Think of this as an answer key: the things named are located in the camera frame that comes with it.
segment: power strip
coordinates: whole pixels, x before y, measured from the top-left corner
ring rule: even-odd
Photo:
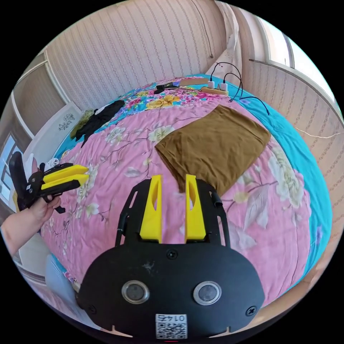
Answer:
[[[210,94],[223,94],[224,96],[228,95],[228,91],[222,91],[220,89],[210,89],[209,87],[203,86],[201,88],[201,91],[204,93],[210,93]]]

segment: folded brown fabric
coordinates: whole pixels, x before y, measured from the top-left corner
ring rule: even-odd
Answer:
[[[270,132],[236,110],[218,105],[205,117],[168,134],[156,146],[185,192],[186,174],[228,191],[263,152]]]

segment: wooden block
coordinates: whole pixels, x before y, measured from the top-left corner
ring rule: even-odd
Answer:
[[[195,79],[182,79],[179,86],[191,86],[191,85],[208,85],[209,79],[207,78],[195,78]]]
[[[209,87],[202,87],[201,91],[204,93],[210,93],[210,94],[223,94],[225,96],[228,95],[228,91],[222,91],[220,89],[210,89]]]

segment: white plug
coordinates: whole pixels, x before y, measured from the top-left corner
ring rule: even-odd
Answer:
[[[221,83],[220,84],[220,90],[222,91],[228,91],[228,85],[226,83]]]

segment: label sticker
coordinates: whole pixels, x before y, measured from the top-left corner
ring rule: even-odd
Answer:
[[[157,339],[187,339],[186,314],[156,314]]]

